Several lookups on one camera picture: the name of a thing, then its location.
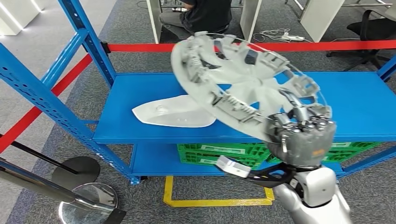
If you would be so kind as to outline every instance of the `metal stanchion base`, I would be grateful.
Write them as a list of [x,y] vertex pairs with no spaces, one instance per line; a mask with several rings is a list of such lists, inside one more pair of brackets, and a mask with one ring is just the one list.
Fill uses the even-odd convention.
[[[111,205],[114,208],[118,206],[117,193],[113,188],[103,183],[84,184],[75,188],[73,192],[94,202]],[[108,212],[84,210],[64,202],[59,205],[58,213],[63,224],[104,224],[106,221],[113,223],[108,220],[110,217]]]
[[52,174],[51,181],[68,190],[73,190],[86,183],[95,182],[100,173],[99,163],[87,156],[71,158],[62,164],[76,170],[78,174],[76,175],[57,167]]

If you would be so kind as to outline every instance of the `person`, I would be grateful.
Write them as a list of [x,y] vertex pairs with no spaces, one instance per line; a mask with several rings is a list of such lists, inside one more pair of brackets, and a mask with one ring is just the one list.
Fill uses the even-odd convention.
[[163,12],[160,21],[170,32],[185,40],[195,32],[223,33],[231,19],[232,0],[180,0],[186,12]]

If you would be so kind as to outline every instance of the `red barrier tape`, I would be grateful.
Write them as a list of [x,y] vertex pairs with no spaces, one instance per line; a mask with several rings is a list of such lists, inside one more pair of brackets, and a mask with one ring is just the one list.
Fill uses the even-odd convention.
[[[59,96],[67,86],[91,63],[92,58],[88,54],[79,61],[62,79],[59,81],[52,92]],[[13,127],[11,127],[0,141],[0,153],[2,153],[25,129],[42,113],[37,107],[29,110]]]
[[[330,50],[360,50],[360,49],[396,49],[396,41],[344,41],[319,43],[255,43],[273,51],[330,51]],[[109,44],[114,52],[171,52],[172,43],[136,43]]]
[[[359,50],[359,49],[396,49],[396,41],[347,41],[347,42],[319,42],[319,43],[255,43],[258,46],[273,51],[330,51],[330,50]],[[109,44],[109,49],[114,52],[171,52],[172,43],[137,43],[137,44]],[[67,86],[92,62],[86,55],[74,66],[66,76],[57,83],[52,92],[59,96]],[[10,128],[0,141],[2,153],[15,139],[42,113],[37,107],[27,112],[12,128]]]

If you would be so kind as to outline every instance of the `yellow floor tape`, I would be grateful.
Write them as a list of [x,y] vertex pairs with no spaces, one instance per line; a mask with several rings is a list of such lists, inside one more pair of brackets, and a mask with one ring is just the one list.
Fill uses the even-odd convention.
[[252,206],[272,205],[275,200],[272,189],[264,188],[266,198],[257,199],[221,199],[221,200],[172,200],[173,176],[167,176],[163,202],[171,207],[220,207],[220,206]]

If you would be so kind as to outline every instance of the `chrome pole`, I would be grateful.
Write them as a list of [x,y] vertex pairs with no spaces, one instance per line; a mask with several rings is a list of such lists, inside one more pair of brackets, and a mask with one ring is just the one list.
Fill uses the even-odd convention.
[[387,4],[386,2],[382,1],[382,0],[376,0],[377,2],[381,3],[381,4]]
[[308,7],[308,5],[309,5],[310,2],[311,2],[311,0],[307,0],[307,2],[306,2],[306,4],[305,4],[305,7],[302,9],[302,13],[301,13],[301,15],[300,15],[300,18],[298,18],[298,21],[301,21],[301,20],[303,19],[303,16],[304,16],[304,14],[305,14],[305,11],[307,10],[307,7]]
[[[183,5],[161,5],[162,8],[177,8],[183,7]],[[243,8],[243,5],[231,5],[231,8]]]
[[38,194],[50,197],[56,201],[65,202],[84,210],[96,209],[102,210],[108,214],[114,210],[113,206],[93,202],[69,191],[66,188],[56,185],[51,181],[22,169],[3,158],[0,158],[0,178]]
[[341,7],[377,7],[377,6],[392,6],[392,4],[344,4]]
[[294,2],[297,4],[297,6],[301,9],[304,10],[304,7],[301,5],[301,3],[298,0],[294,0]]

